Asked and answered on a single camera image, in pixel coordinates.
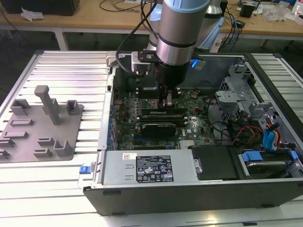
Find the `black box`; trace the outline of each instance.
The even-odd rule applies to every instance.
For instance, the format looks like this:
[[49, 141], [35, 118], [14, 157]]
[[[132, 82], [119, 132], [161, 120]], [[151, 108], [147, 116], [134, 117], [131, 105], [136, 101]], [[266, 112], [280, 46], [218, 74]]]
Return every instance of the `black box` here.
[[241, 11], [240, 11], [240, 17], [247, 17], [250, 18], [252, 12], [255, 10], [256, 6], [252, 6], [249, 4], [243, 4]]
[[80, 0], [0, 0], [8, 13], [21, 13], [21, 7], [43, 14], [72, 16]]

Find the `computer case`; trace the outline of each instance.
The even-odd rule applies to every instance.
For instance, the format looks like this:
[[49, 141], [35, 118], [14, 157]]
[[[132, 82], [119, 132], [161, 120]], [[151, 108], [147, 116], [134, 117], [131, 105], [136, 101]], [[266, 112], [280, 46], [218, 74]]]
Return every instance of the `computer case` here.
[[72, 16], [80, 0], [0, 0], [8, 13], [21, 13], [21, 7], [43, 14]]

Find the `small white label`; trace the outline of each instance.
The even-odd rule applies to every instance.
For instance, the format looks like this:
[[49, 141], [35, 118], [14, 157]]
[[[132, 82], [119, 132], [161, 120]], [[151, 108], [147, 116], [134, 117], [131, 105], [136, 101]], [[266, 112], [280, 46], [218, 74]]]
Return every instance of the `small white label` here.
[[136, 159], [137, 153], [123, 153], [122, 159]]

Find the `warning label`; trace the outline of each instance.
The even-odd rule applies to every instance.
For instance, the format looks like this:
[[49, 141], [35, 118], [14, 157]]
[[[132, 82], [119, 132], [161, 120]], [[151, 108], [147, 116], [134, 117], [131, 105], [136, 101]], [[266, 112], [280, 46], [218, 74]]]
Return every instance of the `warning label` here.
[[174, 181], [170, 155], [137, 156], [136, 168], [136, 180], [139, 183]]

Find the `wooden table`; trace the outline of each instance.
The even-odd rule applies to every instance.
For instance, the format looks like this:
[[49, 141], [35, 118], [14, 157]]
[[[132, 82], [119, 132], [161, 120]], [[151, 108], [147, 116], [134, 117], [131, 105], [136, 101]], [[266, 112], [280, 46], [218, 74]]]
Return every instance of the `wooden table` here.
[[[139, 23], [140, 13], [107, 12], [99, 8], [100, 1], [80, 0], [79, 8], [72, 17], [45, 15], [44, 20], [30, 22], [19, 14], [6, 14], [6, 16], [19, 30], [54, 32], [61, 50], [68, 50], [64, 36], [65, 32], [127, 34]], [[234, 3], [236, 3], [236, 0], [230, 0], [228, 8], [231, 8], [231, 4]], [[119, 6], [127, 8], [134, 5], [134, 3], [121, 3]], [[114, 9], [110, 0], [102, 6], [106, 9]], [[239, 17], [240, 12], [235, 9], [231, 8], [230, 12], [236, 19], [246, 23], [241, 38], [303, 40], [303, 26], [294, 21], [267, 22], [262, 15], [252, 16], [251, 18]], [[0, 29], [14, 30], [2, 15], [0, 15]], [[217, 46], [217, 43], [221, 42], [229, 31], [230, 26], [225, 22], [214, 46]], [[148, 34], [148, 32], [140, 27], [137, 34]]]
[[[298, 25], [292, 20], [267, 22], [263, 15], [252, 14], [250, 18], [240, 17], [237, 6], [234, 5], [238, 0], [228, 1], [228, 10], [236, 20], [245, 22], [240, 37], [250, 39], [263, 39], [261, 47], [264, 47], [268, 39], [279, 40], [303, 40], [303, 26]], [[225, 20], [220, 33], [212, 46], [211, 52], [218, 52], [222, 39], [229, 34], [230, 24]]]

